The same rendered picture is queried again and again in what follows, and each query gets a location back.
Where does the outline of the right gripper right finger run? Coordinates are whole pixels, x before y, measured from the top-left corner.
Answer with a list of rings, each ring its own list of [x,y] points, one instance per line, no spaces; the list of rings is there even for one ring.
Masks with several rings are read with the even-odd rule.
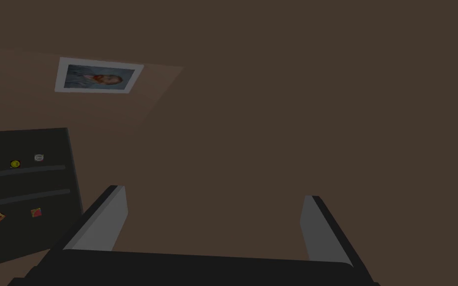
[[[320,197],[304,198],[300,227],[310,261],[354,266],[353,248]]]

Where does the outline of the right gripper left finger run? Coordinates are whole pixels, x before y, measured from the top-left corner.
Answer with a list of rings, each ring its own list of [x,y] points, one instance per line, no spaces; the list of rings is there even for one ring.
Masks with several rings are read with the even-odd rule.
[[[126,189],[111,185],[51,248],[111,251],[128,216]]]

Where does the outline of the white framed portrait picture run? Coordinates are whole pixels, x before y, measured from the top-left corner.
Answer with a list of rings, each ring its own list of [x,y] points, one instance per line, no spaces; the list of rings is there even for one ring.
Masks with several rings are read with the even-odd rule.
[[[61,57],[55,91],[128,94],[144,65]]]

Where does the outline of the dark fridge with magnets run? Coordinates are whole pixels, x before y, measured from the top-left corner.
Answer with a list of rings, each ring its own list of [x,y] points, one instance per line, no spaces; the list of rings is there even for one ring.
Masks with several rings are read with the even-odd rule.
[[[82,213],[68,129],[0,131],[0,263],[50,249]]]

